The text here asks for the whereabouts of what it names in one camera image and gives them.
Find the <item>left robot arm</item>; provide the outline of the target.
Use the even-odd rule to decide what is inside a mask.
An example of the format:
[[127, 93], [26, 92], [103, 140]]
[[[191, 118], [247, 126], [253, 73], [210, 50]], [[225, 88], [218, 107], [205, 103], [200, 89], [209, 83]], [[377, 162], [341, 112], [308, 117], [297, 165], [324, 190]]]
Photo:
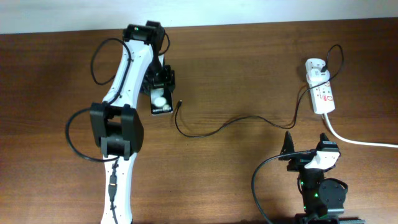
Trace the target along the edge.
[[144, 141], [137, 112], [141, 93], [150, 97], [153, 115], [172, 113], [175, 72], [165, 64], [162, 44], [169, 37], [159, 22], [130, 24], [120, 42], [123, 56], [101, 103], [90, 106], [91, 128], [106, 175], [102, 223], [132, 223], [132, 170]]

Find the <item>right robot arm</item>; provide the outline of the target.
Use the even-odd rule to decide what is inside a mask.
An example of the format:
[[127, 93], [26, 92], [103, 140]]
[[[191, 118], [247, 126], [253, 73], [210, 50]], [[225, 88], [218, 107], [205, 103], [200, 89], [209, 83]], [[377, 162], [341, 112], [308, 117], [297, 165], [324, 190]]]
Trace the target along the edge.
[[303, 200], [302, 214], [296, 214], [295, 223], [365, 223], [360, 218], [341, 218], [348, 184], [326, 178], [341, 156], [337, 143], [330, 141], [326, 134], [320, 135], [315, 149], [298, 152], [289, 132], [285, 133], [280, 151], [281, 161], [288, 161], [287, 171], [298, 172], [297, 185]]

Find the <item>black smartphone with white circles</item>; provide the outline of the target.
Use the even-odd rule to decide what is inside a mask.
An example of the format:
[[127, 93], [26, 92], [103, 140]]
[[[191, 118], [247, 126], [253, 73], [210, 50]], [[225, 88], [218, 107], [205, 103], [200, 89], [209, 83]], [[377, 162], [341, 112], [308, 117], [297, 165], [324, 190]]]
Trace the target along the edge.
[[172, 94], [168, 88], [150, 91], [150, 111], [154, 116], [173, 112]]

